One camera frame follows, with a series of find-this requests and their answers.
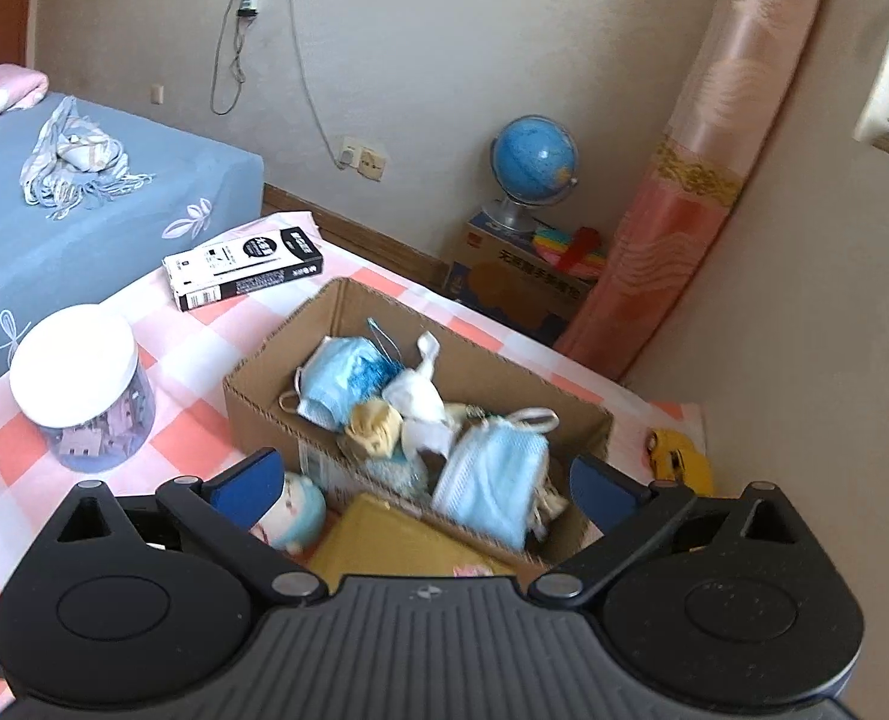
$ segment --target pink and white checkered tablecloth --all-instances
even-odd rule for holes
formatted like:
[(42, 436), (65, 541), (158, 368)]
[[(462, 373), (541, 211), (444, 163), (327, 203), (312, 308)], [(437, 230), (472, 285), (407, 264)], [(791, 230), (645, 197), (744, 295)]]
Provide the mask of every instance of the pink and white checkered tablecloth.
[[(677, 428), (704, 445), (697, 407), (648, 404), (536, 341), (321, 241), (310, 213), (275, 214), (217, 240), (292, 226), (316, 239), (324, 255), (324, 274), (182, 314), (174, 307), (163, 270), (158, 269), (105, 301), (133, 326), (140, 360), (157, 399), (150, 439), (116, 469), (87, 476), (65, 469), (18, 410), (8, 377), (1, 378), (0, 591), (44, 522), (82, 479), (104, 480), (119, 495), (145, 494), (175, 476), (207, 479), (239, 461), (243, 455), (231, 445), (222, 378), (302, 302), (340, 276), (381, 290), (561, 388), (600, 403), (615, 418), (609, 459), (638, 479), (649, 479), (643, 449), (649, 427)], [(8, 700), (0, 683), (0, 709)]]

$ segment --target product box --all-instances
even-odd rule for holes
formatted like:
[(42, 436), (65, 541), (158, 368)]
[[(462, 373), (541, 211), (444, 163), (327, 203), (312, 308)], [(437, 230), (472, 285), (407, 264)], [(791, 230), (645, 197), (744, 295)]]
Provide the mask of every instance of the product box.
[(181, 311), (319, 274), (324, 258), (300, 227), (235, 238), (164, 257)]
[(611, 414), (577, 398), (527, 368), (477, 346), (453, 330), (428, 319), (383, 293), (351, 279), (335, 279), (294, 312), (262, 348), (225, 378), (225, 400), (231, 432), (239, 449), (251, 452), (273, 446), (290, 470), (303, 470), (321, 482), (328, 504), (343, 511), (359, 493), (372, 493), (412, 517), (422, 519), (478, 552), (512, 566), (522, 584), (579, 551), (595, 528), (576, 506), (551, 526), (550, 536), (532, 553), (508, 550), (486, 536), (460, 527), (429, 509), (403, 500), (360, 474), (343, 459), (337, 436), (278, 404), (294, 385), (294, 371), (313, 354), (324, 336), (369, 336), (373, 317), (401, 349), (406, 365), (419, 362), (417, 339), (431, 331), (441, 342), (433, 381), (445, 401), (473, 403), (494, 413), (543, 406), (553, 409), (561, 426), (548, 434), (552, 482), (565, 493), (566, 466), (582, 452), (606, 460)]
[(532, 233), (508, 230), (481, 211), (465, 225), (444, 294), (551, 346), (593, 286), (541, 259)]

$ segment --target globe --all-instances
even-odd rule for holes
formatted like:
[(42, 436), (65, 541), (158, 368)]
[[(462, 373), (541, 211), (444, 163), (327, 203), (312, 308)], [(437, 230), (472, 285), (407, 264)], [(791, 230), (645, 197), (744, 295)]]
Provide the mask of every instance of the globe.
[(487, 213), (510, 229), (531, 230), (534, 220), (521, 206), (553, 205), (567, 196), (577, 184), (577, 146), (561, 124), (524, 116), (494, 139), (491, 170), (506, 197), (487, 205)]

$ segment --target curtain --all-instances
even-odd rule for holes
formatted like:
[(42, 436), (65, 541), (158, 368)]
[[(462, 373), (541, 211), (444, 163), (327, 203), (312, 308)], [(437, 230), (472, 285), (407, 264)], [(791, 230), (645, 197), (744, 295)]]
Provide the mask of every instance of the curtain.
[(624, 374), (705, 259), (801, 59), (821, 0), (718, 0), (604, 274), (556, 345)]

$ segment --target gold curtain trim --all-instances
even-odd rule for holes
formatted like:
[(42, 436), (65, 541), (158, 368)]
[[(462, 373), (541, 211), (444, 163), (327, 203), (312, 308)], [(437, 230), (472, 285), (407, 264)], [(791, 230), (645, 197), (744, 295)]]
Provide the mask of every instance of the gold curtain trim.
[(657, 147), (657, 174), (666, 181), (677, 184), (688, 194), (712, 199), (725, 208), (734, 206), (744, 182), (729, 177), (726, 172), (716, 170), (701, 159), (687, 160), (678, 154), (676, 145), (669, 136), (665, 136)]

